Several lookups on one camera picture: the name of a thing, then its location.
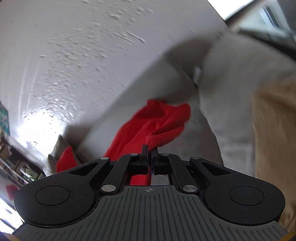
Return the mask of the red t-shirt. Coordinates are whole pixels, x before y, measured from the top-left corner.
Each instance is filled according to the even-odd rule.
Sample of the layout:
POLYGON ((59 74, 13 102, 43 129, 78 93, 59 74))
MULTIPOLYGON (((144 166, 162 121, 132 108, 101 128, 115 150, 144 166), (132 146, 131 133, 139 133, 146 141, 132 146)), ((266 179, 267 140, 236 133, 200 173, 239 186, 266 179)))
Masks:
POLYGON ((190 115, 188 104, 172 106, 149 100, 119 129, 104 156, 116 161, 123 155, 139 153, 143 145, 148 151, 164 146, 183 132, 190 115))

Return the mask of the grey sofa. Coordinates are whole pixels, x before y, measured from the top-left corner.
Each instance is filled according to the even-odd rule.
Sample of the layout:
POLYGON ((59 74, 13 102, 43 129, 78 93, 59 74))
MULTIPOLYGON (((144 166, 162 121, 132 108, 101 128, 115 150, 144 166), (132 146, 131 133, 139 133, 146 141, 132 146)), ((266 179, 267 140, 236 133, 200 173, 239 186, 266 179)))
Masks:
POLYGON ((285 44, 231 33, 212 44, 192 40, 149 66, 91 127, 69 127, 82 136, 74 155, 79 163, 103 156, 119 128, 148 100, 164 100, 191 107, 183 133, 164 152, 200 156, 252 176, 252 94, 294 76, 295 48, 285 44))

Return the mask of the bookshelf with books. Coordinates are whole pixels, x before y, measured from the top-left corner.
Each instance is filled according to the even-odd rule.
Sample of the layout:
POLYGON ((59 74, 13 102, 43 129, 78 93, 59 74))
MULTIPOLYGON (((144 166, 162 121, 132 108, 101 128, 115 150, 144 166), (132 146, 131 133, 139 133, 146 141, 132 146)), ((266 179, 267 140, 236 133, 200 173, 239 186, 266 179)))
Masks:
POLYGON ((43 170, 1 134, 1 174, 17 187, 45 177, 43 170))

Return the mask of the red wall decoration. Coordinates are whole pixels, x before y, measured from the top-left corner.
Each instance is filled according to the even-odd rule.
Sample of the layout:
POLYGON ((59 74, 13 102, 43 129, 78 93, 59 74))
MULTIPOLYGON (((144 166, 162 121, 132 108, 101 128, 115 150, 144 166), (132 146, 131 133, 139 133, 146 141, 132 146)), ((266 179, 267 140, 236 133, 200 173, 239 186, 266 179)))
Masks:
POLYGON ((16 187, 13 184, 6 185, 6 192, 10 200, 13 200, 15 198, 15 195, 18 192, 18 190, 18 187, 16 187))

